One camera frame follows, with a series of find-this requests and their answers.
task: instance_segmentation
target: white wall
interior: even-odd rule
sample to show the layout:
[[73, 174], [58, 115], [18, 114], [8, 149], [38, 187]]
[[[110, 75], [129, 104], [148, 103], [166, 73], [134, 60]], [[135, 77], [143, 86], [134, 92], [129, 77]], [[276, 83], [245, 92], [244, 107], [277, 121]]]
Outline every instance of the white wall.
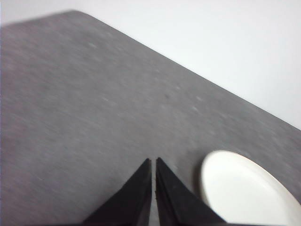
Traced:
[[76, 9], [301, 129], [300, 0], [2, 0], [1, 22]]

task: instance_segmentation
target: gray fabric surface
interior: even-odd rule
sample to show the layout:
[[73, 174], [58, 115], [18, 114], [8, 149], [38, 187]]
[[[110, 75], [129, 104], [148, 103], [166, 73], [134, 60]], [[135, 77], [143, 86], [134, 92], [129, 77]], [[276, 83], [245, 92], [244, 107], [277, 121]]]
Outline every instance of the gray fabric surface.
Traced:
[[[80, 12], [1, 33], [4, 226], [80, 222], [147, 157], [196, 191], [215, 149], [301, 201], [300, 130]], [[158, 225], [154, 194], [150, 217]]]

